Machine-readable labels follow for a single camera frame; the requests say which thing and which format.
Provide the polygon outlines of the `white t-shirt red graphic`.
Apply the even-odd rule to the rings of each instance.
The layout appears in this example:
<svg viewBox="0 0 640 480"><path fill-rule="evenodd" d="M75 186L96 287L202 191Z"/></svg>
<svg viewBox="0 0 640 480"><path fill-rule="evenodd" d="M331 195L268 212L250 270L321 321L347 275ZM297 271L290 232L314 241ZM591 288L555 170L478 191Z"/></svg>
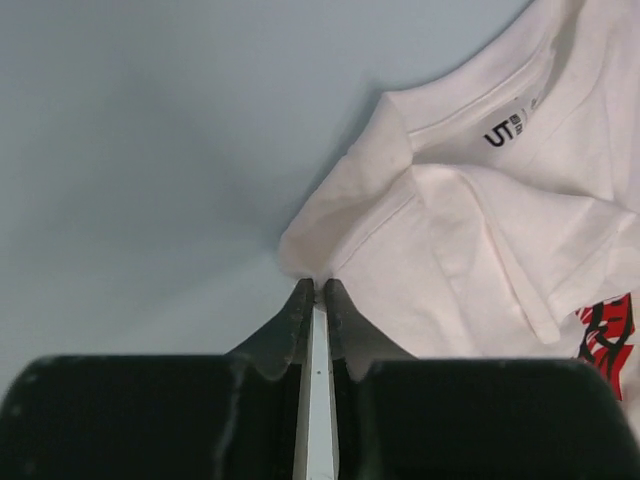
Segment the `white t-shirt red graphic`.
<svg viewBox="0 0 640 480"><path fill-rule="evenodd" d="M567 357L639 424L639 5L536 1L383 94L281 237L416 357Z"/></svg>

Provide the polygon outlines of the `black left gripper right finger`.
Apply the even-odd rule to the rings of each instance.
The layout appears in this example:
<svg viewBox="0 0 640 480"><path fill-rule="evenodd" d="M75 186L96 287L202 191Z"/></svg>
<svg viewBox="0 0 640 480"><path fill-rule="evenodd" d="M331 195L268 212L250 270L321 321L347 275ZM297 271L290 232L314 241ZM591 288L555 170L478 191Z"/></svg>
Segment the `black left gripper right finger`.
<svg viewBox="0 0 640 480"><path fill-rule="evenodd" d="M411 356L356 307L346 286L324 286L340 479L411 479Z"/></svg>

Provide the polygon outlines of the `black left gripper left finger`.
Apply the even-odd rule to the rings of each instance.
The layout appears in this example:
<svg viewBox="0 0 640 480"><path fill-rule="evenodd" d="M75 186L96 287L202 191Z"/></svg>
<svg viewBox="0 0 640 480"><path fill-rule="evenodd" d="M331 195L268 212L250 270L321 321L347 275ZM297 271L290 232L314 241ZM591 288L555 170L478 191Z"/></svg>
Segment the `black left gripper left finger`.
<svg viewBox="0 0 640 480"><path fill-rule="evenodd" d="M313 308L313 281L298 281L281 310L229 352L225 479L305 477Z"/></svg>

